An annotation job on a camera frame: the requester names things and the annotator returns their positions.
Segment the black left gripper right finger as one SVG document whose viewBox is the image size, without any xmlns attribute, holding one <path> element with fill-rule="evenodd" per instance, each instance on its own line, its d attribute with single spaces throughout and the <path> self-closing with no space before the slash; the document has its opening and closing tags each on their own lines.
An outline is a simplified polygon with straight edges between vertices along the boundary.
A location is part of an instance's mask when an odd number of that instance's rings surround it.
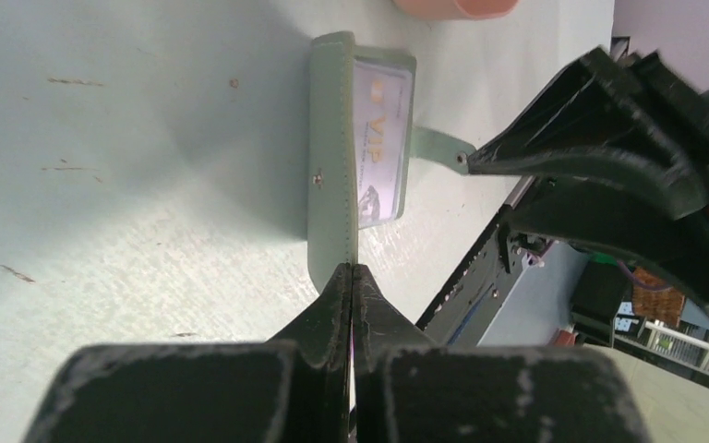
<svg viewBox="0 0 709 443">
<path fill-rule="evenodd" d="M 352 291 L 352 342 L 356 374 L 374 372 L 379 358 L 388 350 L 435 345 L 385 298 L 367 266 L 353 267 Z"/>
</svg>

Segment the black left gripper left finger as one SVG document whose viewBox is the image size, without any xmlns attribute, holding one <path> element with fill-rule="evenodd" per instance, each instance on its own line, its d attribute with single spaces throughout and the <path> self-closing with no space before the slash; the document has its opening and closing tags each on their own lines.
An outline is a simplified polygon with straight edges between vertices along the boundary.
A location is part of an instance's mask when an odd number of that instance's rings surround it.
<svg viewBox="0 0 709 443">
<path fill-rule="evenodd" d="M 346 368 L 350 356 L 353 266 L 339 264 L 318 298 L 271 341 L 294 342 L 304 360 L 317 369 Z"/>
</svg>

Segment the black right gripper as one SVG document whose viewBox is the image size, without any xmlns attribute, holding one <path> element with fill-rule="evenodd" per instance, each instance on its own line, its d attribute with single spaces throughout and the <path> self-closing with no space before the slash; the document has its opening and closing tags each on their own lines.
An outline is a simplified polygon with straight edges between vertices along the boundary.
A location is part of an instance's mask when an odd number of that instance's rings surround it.
<svg viewBox="0 0 709 443">
<path fill-rule="evenodd" d="M 507 223 L 640 266 L 709 317 L 709 89 L 657 52 L 626 66 L 602 47 L 569 62 L 468 157 L 468 171 L 593 182 L 559 180 Z"/>
</svg>

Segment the green leather card holder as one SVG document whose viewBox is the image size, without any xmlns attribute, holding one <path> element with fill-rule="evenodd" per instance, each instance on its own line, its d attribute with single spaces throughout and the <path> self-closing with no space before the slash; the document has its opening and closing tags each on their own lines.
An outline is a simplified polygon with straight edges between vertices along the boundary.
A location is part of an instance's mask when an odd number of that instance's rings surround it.
<svg viewBox="0 0 709 443">
<path fill-rule="evenodd" d="M 361 46 L 351 31 L 317 37 L 310 57 L 307 265 L 322 291 L 358 260 L 360 230 L 403 215 L 412 158 L 467 174 L 475 147 L 415 126 L 416 59 Z"/>
</svg>

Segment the white printed credit card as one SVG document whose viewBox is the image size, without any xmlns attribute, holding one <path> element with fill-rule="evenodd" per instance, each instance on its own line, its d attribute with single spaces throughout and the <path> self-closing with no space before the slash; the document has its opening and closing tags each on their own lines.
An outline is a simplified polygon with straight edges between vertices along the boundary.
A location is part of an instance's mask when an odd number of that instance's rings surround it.
<svg viewBox="0 0 709 443">
<path fill-rule="evenodd" d="M 361 229 L 398 217 L 413 92 L 411 70 L 370 60 L 354 62 L 355 188 Z"/>
</svg>

